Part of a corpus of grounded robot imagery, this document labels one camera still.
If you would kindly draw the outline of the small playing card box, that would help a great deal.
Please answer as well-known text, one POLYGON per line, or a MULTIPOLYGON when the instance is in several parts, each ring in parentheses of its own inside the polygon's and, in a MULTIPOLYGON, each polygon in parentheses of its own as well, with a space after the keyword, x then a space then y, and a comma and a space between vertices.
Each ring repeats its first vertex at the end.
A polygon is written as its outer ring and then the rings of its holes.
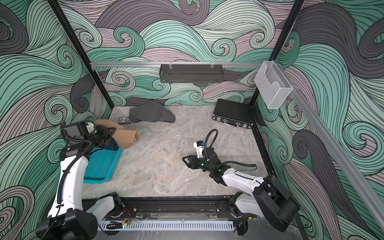
POLYGON ((118 124, 119 125, 128 125, 128 124, 131 124, 132 121, 130 120, 129 117, 119 117, 118 119, 118 124))

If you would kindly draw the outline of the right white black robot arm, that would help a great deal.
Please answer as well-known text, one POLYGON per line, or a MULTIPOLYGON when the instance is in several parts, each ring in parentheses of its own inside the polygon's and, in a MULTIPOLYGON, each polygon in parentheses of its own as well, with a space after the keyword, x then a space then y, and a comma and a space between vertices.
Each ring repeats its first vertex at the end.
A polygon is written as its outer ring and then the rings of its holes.
POLYGON ((217 184, 239 190, 230 201, 233 216, 261 216, 276 230, 285 232, 298 215, 300 207, 297 201, 275 176, 256 177, 233 167, 238 165, 255 169, 256 164, 221 162, 213 144, 208 142, 211 134, 218 133, 217 129, 213 129, 204 141, 195 142, 196 155, 183 157, 182 161, 192 170, 208 172, 217 184))

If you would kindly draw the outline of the black hard case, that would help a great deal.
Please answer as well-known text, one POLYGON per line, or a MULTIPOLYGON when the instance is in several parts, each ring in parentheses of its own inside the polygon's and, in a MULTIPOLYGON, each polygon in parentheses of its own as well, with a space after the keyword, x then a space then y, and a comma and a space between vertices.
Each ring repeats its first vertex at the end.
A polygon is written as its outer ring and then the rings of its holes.
POLYGON ((253 123, 253 107, 229 100, 218 99, 212 119, 236 128, 251 129, 253 123))

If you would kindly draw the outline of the teal plastic basket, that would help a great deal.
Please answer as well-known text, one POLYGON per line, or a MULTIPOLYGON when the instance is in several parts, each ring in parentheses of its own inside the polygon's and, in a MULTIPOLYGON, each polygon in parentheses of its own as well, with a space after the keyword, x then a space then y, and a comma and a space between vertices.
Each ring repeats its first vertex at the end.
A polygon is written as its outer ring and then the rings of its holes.
POLYGON ((85 171, 85 184, 102 184, 109 182, 116 170, 123 149, 116 151, 95 148, 95 153, 91 154, 89 164, 85 171))

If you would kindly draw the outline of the clear plastic wall bin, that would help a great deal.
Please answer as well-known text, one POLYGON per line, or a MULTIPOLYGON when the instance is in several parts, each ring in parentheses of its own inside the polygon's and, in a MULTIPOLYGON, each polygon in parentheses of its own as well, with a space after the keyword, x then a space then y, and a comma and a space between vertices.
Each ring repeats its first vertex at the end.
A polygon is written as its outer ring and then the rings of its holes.
POLYGON ((283 66, 275 61, 261 64, 255 84, 268 109, 279 109, 293 90, 283 66))

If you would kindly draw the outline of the black right corner post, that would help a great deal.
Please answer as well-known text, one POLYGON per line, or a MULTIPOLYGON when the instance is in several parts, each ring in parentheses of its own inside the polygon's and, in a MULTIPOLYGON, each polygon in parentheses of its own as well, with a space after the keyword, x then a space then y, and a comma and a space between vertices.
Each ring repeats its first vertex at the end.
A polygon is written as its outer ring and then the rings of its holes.
MULTIPOLYGON (((295 23, 298 15, 299 15, 299 12, 302 9, 303 5, 304 5, 304 1, 295 1, 294 2, 293 7, 290 11, 290 14, 289 14, 286 22, 284 23, 282 33, 280 34, 278 41, 277 41, 277 43, 273 49, 273 52, 272 52, 268 61, 275 61, 278 63, 278 56, 281 53, 281 50, 283 49, 283 46, 284 46, 286 40, 288 39, 288 36, 289 36, 293 26, 294 26, 294 23, 295 23)), ((259 89, 256 88, 254 95, 251 99, 250 106, 252 106, 254 108, 256 107, 258 97, 262 97, 262 96, 259 92, 259 89)))

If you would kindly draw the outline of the black perforated wall shelf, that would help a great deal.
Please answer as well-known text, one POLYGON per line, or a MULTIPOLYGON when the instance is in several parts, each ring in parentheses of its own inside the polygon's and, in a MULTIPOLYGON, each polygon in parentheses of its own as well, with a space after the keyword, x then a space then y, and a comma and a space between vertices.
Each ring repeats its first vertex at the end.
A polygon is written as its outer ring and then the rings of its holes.
POLYGON ((160 80, 162 83, 221 83, 224 69, 221 65, 161 65, 160 80))

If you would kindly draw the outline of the black left corner post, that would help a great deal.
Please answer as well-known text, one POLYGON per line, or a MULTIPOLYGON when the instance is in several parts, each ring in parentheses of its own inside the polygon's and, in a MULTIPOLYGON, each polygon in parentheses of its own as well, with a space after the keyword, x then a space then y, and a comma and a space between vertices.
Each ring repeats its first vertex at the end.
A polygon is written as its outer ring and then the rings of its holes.
POLYGON ((82 60, 83 64, 86 66, 87 71, 89 72, 91 78, 95 82, 96 86, 100 90, 102 96, 106 100, 107 104, 111 109, 114 108, 114 103, 112 99, 110 98, 106 88, 103 85, 103 82, 97 73, 92 67, 91 67, 91 61, 86 54, 84 48, 82 47, 79 39, 76 37, 75 31, 73 30, 70 22, 68 21, 67 17, 65 16, 60 4, 58 1, 55 0, 47 0, 48 4, 50 5, 51 9, 53 10, 54 14, 56 15, 56 18, 60 22, 62 28, 66 32, 69 40, 75 47, 76 52, 78 53, 80 59, 82 60))

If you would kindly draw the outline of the aluminium back rail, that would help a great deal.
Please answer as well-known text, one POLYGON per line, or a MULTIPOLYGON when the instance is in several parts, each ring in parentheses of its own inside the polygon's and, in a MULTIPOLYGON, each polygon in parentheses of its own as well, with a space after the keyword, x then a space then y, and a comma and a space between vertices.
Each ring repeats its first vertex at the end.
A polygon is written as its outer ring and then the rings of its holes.
POLYGON ((254 69, 259 68, 262 63, 247 62, 90 62, 92 68, 160 68, 161 65, 221 65, 223 68, 254 69))

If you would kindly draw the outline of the black corner post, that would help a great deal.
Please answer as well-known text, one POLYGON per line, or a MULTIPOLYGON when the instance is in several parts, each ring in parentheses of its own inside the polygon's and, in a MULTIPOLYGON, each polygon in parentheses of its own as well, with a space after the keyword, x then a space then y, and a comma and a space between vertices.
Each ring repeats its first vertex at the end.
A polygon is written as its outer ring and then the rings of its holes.
MULTIPOLYGON (((278 63, 278 56, 281 53, 281 50, 283 49, 283 46, 284 46, 286 40, 288 39, 288 36, 289 36, 293 26, 294 26, 294 23, 295 23, 298 15, 299 15, 299 12, 302 9, 303 5, 304 5, 304 1, 295 1, 294 2, 293 7, 290 11, 290 14, 289 14, 286 22, 284 23, 282 33, 280 34, 278 41, 277 41, 277 43, 273 49, 273 52, 272 52, 268 61, 275 61, 278 63)), ((258 97, 262 97, 262 96, 259 92, 259 89, 256 88, 254 95, 251 99, 250 106, 252 106, 254 108, 256 107, 258 97)))
POLYGON ((107 104, 111 109, 114 108, 114 103, 112 99, 110 98, 106 88, 103 85, 103 82, 97 73, 92 67, 91 67, 91 61, 86 54, 84 48, 82 47, 79 39, 76 37, 75 31, 73 30, 70 22, 68 21, 67 17, 65 16, 60 4, 58 1, 55 0, 47 0, 48 4, 50 5, 51 9, 53 10, 54 14, 56 15, 56 18, 60 22, 62 28, 66 32, 69 40, 75 47, 76 52, 78 53, 80 59, 82 60, 83 64, 86 66, 87 71, 89 72, 91 78, 95 82, 96 86, 100 90, 102 96, 106 100, 107 104))

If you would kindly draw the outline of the tan brown skirt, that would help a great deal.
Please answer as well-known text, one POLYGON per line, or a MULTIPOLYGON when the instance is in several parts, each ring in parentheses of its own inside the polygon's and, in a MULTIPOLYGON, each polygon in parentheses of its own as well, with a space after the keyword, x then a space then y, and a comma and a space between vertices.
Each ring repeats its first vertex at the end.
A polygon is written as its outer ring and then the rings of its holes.
POLYGON ((125 129, 123 126, 111 120, 98 119, 94 122, 94 124, 96 126, 104 126, 106 128, 116 128, 112 137, 116 141, 117 145, 124 150, 130 148, 135 142, 139 141, 137 131, 125 129))

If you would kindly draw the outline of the grey dotted skirt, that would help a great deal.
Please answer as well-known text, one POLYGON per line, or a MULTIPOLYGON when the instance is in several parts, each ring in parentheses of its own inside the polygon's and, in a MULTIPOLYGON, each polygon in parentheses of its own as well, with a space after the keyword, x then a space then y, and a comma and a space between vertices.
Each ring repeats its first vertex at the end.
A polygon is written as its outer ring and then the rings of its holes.
POLYGON ((131 108, 129 118, 132 123, 174 123, 176 121, 175 115, 170 110, 166 109, 162 104, 154 101, 131 108))

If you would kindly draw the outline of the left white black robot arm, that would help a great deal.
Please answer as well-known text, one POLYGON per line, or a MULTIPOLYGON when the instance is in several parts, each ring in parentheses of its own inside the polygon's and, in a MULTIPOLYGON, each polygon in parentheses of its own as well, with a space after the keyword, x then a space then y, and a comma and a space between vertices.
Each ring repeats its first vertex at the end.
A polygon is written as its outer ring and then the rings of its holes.
POLYGON ((65 146, 60 153, 61 173, 56 199, 45 220, 36 226, 40 240, 92 240, 99 222, 107 215, 119 217, 124 205, 116 192, 105 195, 84 210, 82 191, 85 172, 94 148, 104 149, 116 128, 80 121, 60 124, 65 146))

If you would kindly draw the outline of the blue denim skirt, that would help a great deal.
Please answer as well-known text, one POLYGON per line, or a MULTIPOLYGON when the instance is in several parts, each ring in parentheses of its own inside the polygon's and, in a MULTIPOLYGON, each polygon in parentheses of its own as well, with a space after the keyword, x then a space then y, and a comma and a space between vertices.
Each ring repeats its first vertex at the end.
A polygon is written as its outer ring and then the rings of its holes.
POLYGON ((112 139, 110 141, 110 143, 105 147, 105 150, 109 150, 109 151, 118 151, 119 150, 119 145, 117 144, 117 142, 112 139))

